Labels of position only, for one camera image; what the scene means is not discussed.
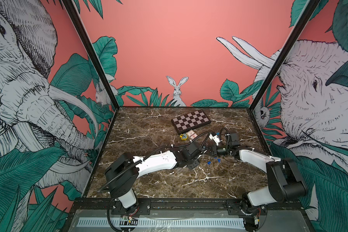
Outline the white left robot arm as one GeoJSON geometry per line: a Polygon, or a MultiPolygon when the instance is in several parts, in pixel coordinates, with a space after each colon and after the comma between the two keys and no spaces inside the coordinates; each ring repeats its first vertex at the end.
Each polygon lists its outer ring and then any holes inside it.
{"type": "Polygon", "coordinates": [[[98,192],[109,191],[112,199],[118,199],[126,210],[137,208],[136,194],[132,189],[135,181],[147,174],[176,168],[194,169],[204,148],[196,142],[179,146],[164,146],[146,157],[125,152],[106,170],[106,183],[98,192]]]}

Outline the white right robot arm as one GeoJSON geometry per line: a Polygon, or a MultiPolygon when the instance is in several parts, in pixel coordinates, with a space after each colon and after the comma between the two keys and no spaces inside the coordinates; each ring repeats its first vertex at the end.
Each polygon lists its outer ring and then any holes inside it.
{"type": "Polygon", "coordinates": [[[212,132],[208,138],[212,143],[206,148],[212,155],[230,155],[235,160],[247,162],[266,173],[267,186],[243,196],[241,204],[247,209],[272,203],[284,203],[307,194],[306,183],[291,158],[274,157],[255,148],[243,146],[237,133],[227,133],[225,139],[221,140],[216,133],[212,132]]]}

